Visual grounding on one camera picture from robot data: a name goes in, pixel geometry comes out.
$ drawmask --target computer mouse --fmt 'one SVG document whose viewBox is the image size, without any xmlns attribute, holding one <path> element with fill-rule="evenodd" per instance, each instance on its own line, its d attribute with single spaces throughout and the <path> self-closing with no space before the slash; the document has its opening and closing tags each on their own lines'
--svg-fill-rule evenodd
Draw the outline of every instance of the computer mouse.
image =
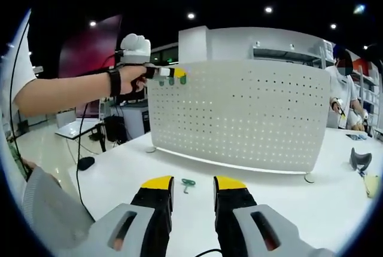
<svg viewBox="0 0 383 257">
<path fill-rule="evenodd" d="M 89 167 L 91 167 L 95 163 L 94 157 L 83 157 L 80 158 L 77 163 L 78 170 L 84 171 L 87 170 Z"/>
</svg>

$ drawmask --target white shirt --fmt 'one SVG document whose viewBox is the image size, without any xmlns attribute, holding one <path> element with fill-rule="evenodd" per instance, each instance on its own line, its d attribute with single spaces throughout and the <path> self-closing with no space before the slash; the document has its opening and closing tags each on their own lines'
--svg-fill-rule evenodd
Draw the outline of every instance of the white shirt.
<svg viewBox="0 0 383 257">
<path fill-rule="evenodd" d="M 9 52 L 3 59 L 0 65 L 0 114 L 2 117 L 2 127 L 0 127 L 0 160 L 1 166 L 4 169 L 5 176 L 7 177 L 8 186 L 11 193 L 18 205 L 21 205 L 22 198 L 26 186 L 26 181 L 21 174 L 16 162 L 14 161 L 4 133 L 4 127 L 10 128 L 10 87 L 11 77 L 14 66 L 14 59 L 16 57 L 17 47 L 19 46 L 22 33 L 28 22 L 30 13 L 26 15 L 24 21 L 21 23 L 16 36 L 13 41 L 14 48 L 10 48 Z M 25 32 L 23 41 L 20 46 L 20 51 L 17 57 L 17 63 L 14 71 L 13 85 L 12 85 L 12 103 L 17 93 L 29 82 L 33 81 L 36 76 L 34 74 L 32 63 L 29 58 L 28 30 Z M 12 115 L 17 112 L 16 106 L 12 106 Z"/>
<path fill-rule="evenodd" d="M 329 112 L 329 119 L 331 116 L 334 116 L 334 114 L 337 115 L 336 119 L 338 120 L 338 126 L 345 129 L 350 102 L 358 99 L 357 90 L 351 76 L 343 76 L 339 73 L 336 66 L 327 67 L 326 71 L 330 74 L 330 98 L 333 99 L 336 97 L 338 99 L 342 99 L 342 110 L 346 115 L 345 118 L 341 118 L 341 115 L 336 114 L 331 109 Z"/>
</svg>

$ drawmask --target person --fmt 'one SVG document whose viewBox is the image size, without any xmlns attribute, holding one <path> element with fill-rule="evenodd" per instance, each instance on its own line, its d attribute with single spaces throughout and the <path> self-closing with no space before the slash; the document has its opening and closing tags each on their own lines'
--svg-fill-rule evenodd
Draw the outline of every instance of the person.
<svg viewBox="0 0 383 257">
<path fill-rule="evenodd" d="M 364 117 L 366 113 L 358 100 L 358 93 L 350 75 L 351 55 L 346 49 L 336 46 L 334 58 L 334 66 L 326 68 L 330 74 L 330 108 L 337 114 L 340 129 L 363 131 L 359 116 Z"/>
<path fill-rule="evenodd" d="M 15 47 L 9 49 L 6 59 L 3 59 L 0 66 L 0 112 L 2 124 L 9 123 L 10 112 L 15 114 L 17 109 L 24 116 L 31 117 L 55 113 L 111 95 L 112 78 L 108 73 L 75 78 L 36 79 L 28 55 L 28 29 L 22 39 L 22 33 L 28 23 L 28 18 L 29 14 L 24 18 L 15 35 L 13 41 Z M 14 68 L 13 82 L 11 82 L 14 61 L 20 41 L 19 55 L 16 67 Z M 120 81 L 118 81 L 120 82 L 120 93 L 130 93 L 132 91 L 131 82 L 134 80 L 137 81 L 136 90 L 142 90 L 145 80 L 137 78 L 145 73 L 146 68 L 144 66 L 121 68 L 119 70 Z M 3 127 L 0 127 L 0 160 L 11 193 L 17 205 L 20 206 L 26 186 L 26 179 L 14 161 Z"/>
</svg>

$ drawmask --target pegboard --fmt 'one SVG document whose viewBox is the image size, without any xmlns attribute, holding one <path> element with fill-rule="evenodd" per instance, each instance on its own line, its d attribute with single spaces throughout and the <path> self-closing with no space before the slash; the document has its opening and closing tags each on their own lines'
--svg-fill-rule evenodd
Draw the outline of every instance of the pegboard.
<svg viewBox="0 0 383 257">
<path fill-rule="evenodd" d="M 314 168 L 329 112 L 326 71 L 271 60 L 178 67 L 185 85 L 148 82 L 154 146 L 252 169 Z"/>
</svg>

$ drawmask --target white table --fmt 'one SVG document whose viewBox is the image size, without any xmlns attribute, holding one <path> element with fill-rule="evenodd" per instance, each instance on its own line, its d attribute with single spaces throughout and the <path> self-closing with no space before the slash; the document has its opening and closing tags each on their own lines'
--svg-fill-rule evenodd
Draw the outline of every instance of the white table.
<svg viewBox="0 0 383 257">
<path fill-rule="evenodd" d="M 97 130 L 97 134 L 100 137 L 99 141 L 100 141 L 101 150 L 102 152 L 107 151 L 105 147 L 105 138 L 103 137 L 101 133 L 102 122 L 96 118 L 84 119 L 83 126 L 80 132 L 81 120 L 82 120 L 81 118 L 77 118 L 75 121 L 56 130 L 55 133 L 67 139 L 75 140 L 92 130 Z"/>
<path fill-rule="evenodd" d="M 301 238 L 314 247 L 333 251 L 352 237 L 372 203 L 362 178 L 348 164 L 351 148 L 371 152 L 369 172 L 382 172 L 383 144 L 368 138 L 354 141 L 345 131 L 326 129 L 323 146 L 312 172 L 315 183 L 302 175 L 250 172 L 190 160 L 162 151 L 148 154 L 146 134 L 96 156 L 79 172 L 83 201 L 97 220 L 120 203 L 130 203 L 141 184 L 164 175 L 175 176 L 172 232 L 167 256 L 195 256 L 218 247 L 214 229 L 213 176 L 225 175 L 246 183 L 258 204 L 268 204 L 298 226 Z M 75 167 L 69 170 L 77 187 Z M 182 178 L 196 181 L 183 193 Z"/>
</svg>

